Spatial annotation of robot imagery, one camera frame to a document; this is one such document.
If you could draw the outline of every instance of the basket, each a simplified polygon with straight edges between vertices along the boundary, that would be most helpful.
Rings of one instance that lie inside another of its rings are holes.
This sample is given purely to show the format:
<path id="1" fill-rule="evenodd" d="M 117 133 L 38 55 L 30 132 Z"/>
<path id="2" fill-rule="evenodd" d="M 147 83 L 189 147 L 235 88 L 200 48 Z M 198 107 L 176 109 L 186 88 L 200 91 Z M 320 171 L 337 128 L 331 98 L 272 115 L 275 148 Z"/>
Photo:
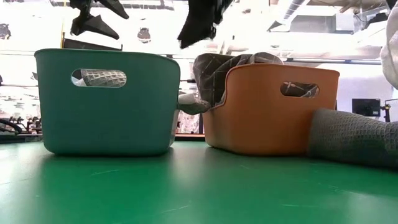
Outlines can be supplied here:
<path id="1" fill-rule="evenodd" d="M 44 146 L 56 154 L 151 156 L 177 126 L 180 67 L 154 54 L 44 49 L 35 53 Z M 76 86 L 77 69 L 119 70 L 120 88 Z"/>
<path id="2" fill-rule="evenodd" d="M 251 64 L 226 76 L 226 98 L 203 114 L 206 142 L 238 154 L 305 154 L 313 112 L 333 110 L 339 73 L 289 65 Z M 284 96 L 284 82 L 314 83 L 314 98 Z"/>

